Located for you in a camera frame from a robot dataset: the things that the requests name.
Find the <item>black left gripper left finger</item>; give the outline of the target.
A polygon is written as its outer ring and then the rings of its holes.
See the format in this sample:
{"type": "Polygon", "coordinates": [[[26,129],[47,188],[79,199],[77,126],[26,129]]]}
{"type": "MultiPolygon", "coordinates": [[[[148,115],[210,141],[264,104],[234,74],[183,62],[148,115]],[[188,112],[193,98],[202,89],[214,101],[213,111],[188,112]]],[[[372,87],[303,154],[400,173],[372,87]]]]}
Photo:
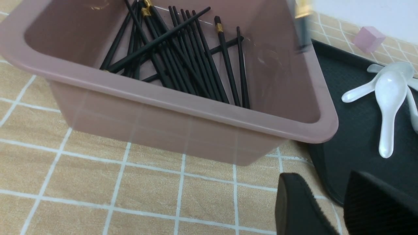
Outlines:
{"type": "Polygon", "coordinates": [[[337,235],[304,178],[281,173],[275,207],[278,235],[337,235]]]}

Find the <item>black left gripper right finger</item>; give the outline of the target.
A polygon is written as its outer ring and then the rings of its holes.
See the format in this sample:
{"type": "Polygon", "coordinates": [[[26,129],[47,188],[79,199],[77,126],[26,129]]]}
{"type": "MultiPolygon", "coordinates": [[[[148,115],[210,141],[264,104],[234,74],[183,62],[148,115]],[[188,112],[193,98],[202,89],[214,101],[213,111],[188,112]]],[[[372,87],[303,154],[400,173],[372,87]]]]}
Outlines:
{"type": "Polygon", "coordinates": [[[344,199],[351,235],[416,235],[417,199],[367,173],[352,171],[344,199]]]}

